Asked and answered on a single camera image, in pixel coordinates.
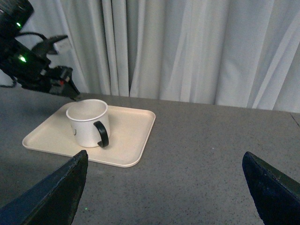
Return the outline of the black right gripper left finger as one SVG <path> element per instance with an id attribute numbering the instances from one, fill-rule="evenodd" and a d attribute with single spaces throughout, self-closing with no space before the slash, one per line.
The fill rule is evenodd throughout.
<path id="1" fill-rule="evenodd" d="M 88 154 L 82 150 L 20 197 L 0 209 L 2 225 L 70 225 L 87 175 Z"/>

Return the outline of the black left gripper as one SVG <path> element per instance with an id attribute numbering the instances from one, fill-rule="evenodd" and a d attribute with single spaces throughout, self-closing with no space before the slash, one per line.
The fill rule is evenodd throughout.
<path id="1" fill-rule="evenodd" d="M 66 66 L 50 68 L 43 76 L 42 91 L 76 100 L 80 92 L 72 79 L 73 69 Z"/>

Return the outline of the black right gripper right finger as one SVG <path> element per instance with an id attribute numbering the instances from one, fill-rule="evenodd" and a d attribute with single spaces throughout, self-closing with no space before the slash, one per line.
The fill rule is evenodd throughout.
<path id="1" fill-rule="evenodd" d="M 300 223 L 300 184 L 246 152 L 242 168 L 257 212 L 265 225 Z"/>

